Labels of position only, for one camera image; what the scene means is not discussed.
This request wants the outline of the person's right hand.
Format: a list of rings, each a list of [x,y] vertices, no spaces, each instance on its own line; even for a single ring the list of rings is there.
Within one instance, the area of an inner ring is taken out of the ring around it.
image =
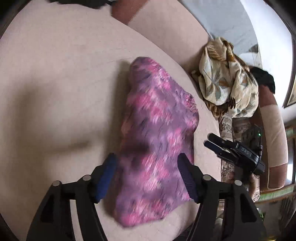
[[[257,202],[260,198],[260,176],[243,174],[242,185],[247,190],[253,202]]]

